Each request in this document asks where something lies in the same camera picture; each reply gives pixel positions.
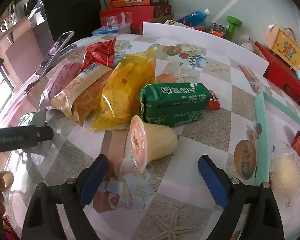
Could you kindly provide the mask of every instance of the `yellow plastic bag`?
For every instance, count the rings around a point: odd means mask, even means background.
[[[106,129],[131,121],[140,108],[140,91],[155,82],[157,47],[121,60],[96,102],[91,129]]]

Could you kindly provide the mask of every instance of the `orange box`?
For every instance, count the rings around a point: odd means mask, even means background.
[[[285,33],[287,29],[291,31],[294,40]],[[265,44],[295,71],[300,68],[300,47],[291,28],[274,25],[266,31]]]
[[[112,0],[108,2],[109,8],[120,8],[135,5],[161,5],[168,4],[169,0]]]

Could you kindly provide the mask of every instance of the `purple package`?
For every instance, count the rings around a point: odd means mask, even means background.
[[[44,107],[46,109],[54,109],[50,103],[51,99],[74,80],[81,67],[82,63],[70,63],[58,68],[41,94],[39,109]]]

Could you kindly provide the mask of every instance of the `green dumbbell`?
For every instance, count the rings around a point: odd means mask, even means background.
[[[228,35],[227,35],[227,40],[231,41],[235,28],[237,26],[241,26],[242,22],[238,20],[237,18],[234,18],[232,16],[227,16],[227,21],[229,22],[229,29],[228,29]]]

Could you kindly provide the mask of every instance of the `red gift box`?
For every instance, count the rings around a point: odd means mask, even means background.
[[[255,42],[255,45],[269,62],[269,66],[263,76],[283,90],[300,106],[300,81],[296,74],[281,58],[273,55],[271,50],[258,42]]]
[[[171,5],[129,6],[99,12],[100,18],[115,16],[122,12],[132,13],[131,33],[140,34],[142,23],[171,14]]]

